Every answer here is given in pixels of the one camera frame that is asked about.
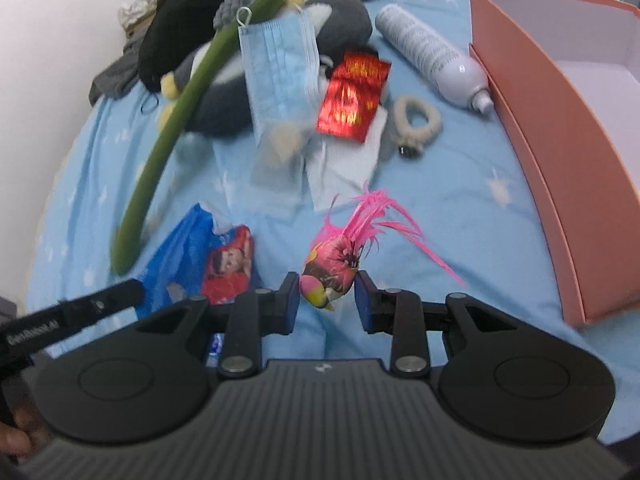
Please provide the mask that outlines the person's left hand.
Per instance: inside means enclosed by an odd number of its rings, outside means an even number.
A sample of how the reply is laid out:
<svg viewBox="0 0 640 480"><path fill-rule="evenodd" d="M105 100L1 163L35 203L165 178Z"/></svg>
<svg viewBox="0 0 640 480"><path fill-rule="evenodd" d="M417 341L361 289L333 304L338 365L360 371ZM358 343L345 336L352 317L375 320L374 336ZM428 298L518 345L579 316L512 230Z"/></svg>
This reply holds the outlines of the person's left hand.
<svg viewBox="0 0 640 480"><path fill-rule="evenodd" d="M50 441L50 432L32 401L18 404L14 426L1 424L1 453L24 460L41 451Z"/></svg>

